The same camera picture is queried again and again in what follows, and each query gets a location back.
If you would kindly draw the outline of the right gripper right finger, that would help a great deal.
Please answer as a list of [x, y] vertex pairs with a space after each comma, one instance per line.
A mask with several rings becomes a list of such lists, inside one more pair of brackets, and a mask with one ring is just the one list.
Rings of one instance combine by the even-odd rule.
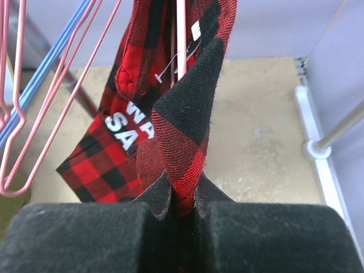
[[195, 219], [204, 218], [211, 202], [234, 202], [202, 173], [194, 193]]

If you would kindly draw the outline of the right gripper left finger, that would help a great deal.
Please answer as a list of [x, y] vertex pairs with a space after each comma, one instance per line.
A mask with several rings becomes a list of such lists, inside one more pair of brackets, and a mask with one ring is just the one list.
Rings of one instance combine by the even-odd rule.
[[132, 200], [132, 203], [146, 203], [154, 217], [163, 221], [171, 206], [172, 186], [167, 177], [167, 172], [163, 171], [161, 176], [149, 186], [140, 196]]

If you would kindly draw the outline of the red black plaid shirt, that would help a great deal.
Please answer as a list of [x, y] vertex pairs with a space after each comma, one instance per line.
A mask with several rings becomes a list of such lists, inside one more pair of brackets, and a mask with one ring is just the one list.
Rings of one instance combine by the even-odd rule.
[[[77, 272], [194, 272], [194, 193], [236, 1], [185, 1], [187, 71], [171, 87], [175, 1], [135, 1], [98, 113], [57, 172], [80, 199], [67, 215]], [[163, 173], [159, 221], [132, 203]]]

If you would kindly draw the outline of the single pink hanger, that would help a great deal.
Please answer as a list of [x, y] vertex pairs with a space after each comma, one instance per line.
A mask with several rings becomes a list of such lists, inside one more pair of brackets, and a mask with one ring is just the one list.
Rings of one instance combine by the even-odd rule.
[[175, 21], [171, 25], [171, 87], [175, 81], [174, 60], [177, 58], [177, 80], [187, 71], [187, 33], [186, 33], [186, 3], [177, 0], [175, 6]]

